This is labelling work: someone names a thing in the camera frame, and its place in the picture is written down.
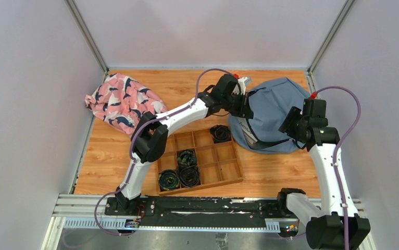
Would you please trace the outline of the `blue grey backpack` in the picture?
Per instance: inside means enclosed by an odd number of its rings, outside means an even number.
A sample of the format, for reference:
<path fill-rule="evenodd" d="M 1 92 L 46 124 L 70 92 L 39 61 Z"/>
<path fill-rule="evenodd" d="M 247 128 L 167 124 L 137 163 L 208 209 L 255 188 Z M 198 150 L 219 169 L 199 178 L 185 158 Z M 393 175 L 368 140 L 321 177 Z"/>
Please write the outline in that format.
<path fill-rule="evenodd" d="M 228 124 L 236 143 L 259 154 L 286 154 L 305 148 L 305 144 L 278 129 L 292 107 L 303 108 L 304 99 L 310 97 L 307 90 L 284 77 L 265 81 L 249 90 L 248 95 L 254 116 L 246 120 L 258 142 L 253 147 L 248 146 L 238 117 L 229 116 Z"/>

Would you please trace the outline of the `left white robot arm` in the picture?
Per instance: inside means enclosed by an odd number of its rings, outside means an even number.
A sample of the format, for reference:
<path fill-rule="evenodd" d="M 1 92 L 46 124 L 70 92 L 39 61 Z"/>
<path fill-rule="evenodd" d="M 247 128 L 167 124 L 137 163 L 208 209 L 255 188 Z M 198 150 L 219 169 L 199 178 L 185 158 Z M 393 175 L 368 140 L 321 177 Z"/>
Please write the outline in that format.
<path fill-rule="evenodd" d="M 137 211 L 138 198 L 150 165 L 161 158 L 173 132 L 221 110 L 236 117 L 253 117 L 246 93 L 251 81 L 250 77 L 238 77 L 225 71 L 215 85 L 197 91 L 187 103 L 156 115 L 150 112 L 142 115 L 131 138 L 129 168 L 115 191 L 118 208 L 125 215 Z"/>

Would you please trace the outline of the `white furniture book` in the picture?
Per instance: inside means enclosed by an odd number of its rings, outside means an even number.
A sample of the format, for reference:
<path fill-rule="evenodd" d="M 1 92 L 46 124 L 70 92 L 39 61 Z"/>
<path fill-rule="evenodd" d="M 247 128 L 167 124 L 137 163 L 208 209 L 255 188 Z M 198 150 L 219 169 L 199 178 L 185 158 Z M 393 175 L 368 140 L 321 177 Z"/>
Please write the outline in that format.
<path fill-rule="evenodd" d="M 246 119 L 238 117 L 238 123 L 242 129 L 243 135 L 246 139 L 248 146 L 253 147 L 257 142 L 257 138 L 252 133 Z"/>

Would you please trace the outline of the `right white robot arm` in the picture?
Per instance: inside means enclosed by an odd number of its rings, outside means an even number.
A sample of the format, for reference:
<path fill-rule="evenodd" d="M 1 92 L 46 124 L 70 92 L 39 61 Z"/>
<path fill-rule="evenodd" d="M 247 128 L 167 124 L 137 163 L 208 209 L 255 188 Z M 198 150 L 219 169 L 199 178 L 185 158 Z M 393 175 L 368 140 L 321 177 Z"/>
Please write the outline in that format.
<path fill-rule="evenodd" d="M 367 218 L 350 196 L 343 172 L 341 139 L 328 125 L 326 101 L 304 99 L 303 108 L 291 108 L 279 131 L 302 142 L 317 170 L 321 206 L 312 203 L 301 189 L 282 188 L 276 203 L 282 217 L 295 215 L 305 226 L 312 249 L 358 249 L 371 231 Z"/>

